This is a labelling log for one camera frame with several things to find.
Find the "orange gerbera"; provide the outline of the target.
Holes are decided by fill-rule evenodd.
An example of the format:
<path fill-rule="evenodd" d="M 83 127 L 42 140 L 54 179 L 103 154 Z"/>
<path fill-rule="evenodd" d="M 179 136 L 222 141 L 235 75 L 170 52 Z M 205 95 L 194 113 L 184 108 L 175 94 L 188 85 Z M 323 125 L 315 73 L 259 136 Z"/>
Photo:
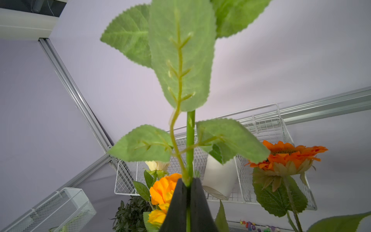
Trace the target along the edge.
<path fill-rule="evenodd" d="M 299 175 L 302 184 L 307 185 L 305 173 L 315 161 L 321 161 L 318 154 L 326 152 L 324 146 L 294 146 L 279 141 L 272 144 L 263 141 L 270 151 L 265 161 L 247 166 L 253 168 L 253 187 L 257 201 L 270 214 L 276 217 L 287 216 L 296 232 L 303 230 L 299 213 L 308 206 L 308 199 L 299 189 L 293 176 Z"/>

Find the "orange yellow rose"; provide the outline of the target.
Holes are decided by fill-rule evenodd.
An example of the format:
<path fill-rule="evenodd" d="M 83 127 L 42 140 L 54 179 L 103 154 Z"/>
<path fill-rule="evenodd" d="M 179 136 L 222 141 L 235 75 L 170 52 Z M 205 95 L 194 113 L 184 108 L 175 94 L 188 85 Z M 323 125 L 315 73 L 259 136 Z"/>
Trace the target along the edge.
<path fill-rule="evenodd" d="M 150 211 L 144 212 L 147 230 L 158 232 L 166 219 L 177 182 L 182 179 L 182 175 L 168 175 L 163 170 L 145 170 L 144 178 L 144 183 L 133 181 L 133 185 L 136 192 L 150 204 Z"/>

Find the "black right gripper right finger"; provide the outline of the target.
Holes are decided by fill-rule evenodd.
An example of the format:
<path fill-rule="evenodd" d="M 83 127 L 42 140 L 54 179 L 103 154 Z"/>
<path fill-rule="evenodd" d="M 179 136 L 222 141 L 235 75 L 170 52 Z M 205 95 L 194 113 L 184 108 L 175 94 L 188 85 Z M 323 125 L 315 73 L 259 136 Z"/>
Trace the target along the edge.
<path fill-rule="evenodd" d="M 218 232 L 199 178 L 193 178 L 190 190 L 190 231 Z"/>

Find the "cream white rose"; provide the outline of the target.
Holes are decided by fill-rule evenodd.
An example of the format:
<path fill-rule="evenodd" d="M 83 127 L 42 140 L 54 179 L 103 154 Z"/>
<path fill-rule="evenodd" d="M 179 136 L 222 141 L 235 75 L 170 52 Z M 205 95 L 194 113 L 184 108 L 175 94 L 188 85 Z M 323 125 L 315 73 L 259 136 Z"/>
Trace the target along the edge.
<path fill-rule="evenodd" d="M 167 174 L 168 167 L 170 165 L 169 162 L 161 162 L 161 161 L 146 161 L 145 164 L 149 168 L 149 173 L 153 175 L 154 173 L 162 173 Z"/>

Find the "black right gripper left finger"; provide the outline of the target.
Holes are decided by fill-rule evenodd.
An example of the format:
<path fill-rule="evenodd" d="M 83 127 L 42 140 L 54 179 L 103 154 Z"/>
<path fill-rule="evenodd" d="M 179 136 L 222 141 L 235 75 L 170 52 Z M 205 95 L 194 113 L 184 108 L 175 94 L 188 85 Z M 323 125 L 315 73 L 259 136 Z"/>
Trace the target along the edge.
<path fill-rule="evenodd" d="M 186 232 L 187 187 L 179 179 L 164 223 L 159 232 Z"/>

